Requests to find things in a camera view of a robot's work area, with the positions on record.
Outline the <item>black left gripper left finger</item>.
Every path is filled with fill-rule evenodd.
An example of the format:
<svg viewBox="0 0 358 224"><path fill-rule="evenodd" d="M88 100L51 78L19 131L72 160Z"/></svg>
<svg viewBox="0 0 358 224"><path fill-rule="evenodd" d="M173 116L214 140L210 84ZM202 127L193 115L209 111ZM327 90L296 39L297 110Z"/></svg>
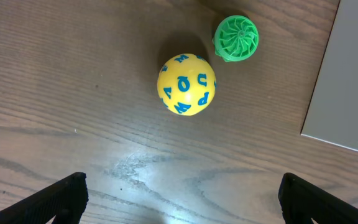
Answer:
<svg viewBox="0 0 358 224"><path fill-rule="evenodd" d="M79 224L88 203L86 174L75 172L0 211L0 224Z"/></svg>

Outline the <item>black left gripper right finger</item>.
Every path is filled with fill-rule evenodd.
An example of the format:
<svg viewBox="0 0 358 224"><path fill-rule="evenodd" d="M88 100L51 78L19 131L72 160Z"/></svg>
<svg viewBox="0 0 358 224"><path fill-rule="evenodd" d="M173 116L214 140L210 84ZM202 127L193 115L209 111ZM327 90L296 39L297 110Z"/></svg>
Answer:
<svg viewBox="0 0 358 224"><path fill-rule="evenodd" d="M358 208L289 172L278 200L286 224L358 224Z"/></svg>

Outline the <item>yellow ball blue letters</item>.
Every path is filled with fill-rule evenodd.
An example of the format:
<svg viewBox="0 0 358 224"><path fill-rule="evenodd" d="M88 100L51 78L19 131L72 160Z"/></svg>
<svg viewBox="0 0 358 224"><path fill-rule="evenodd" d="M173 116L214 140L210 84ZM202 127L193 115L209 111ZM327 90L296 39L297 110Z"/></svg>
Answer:
<svg viewBox="0 0 358 224"><path fill-rule="evenodd" d="M193 116L212 102L216 84L215 73L203 57L180 54L162 65L157 79L157 93L171 112Z"/></svg>

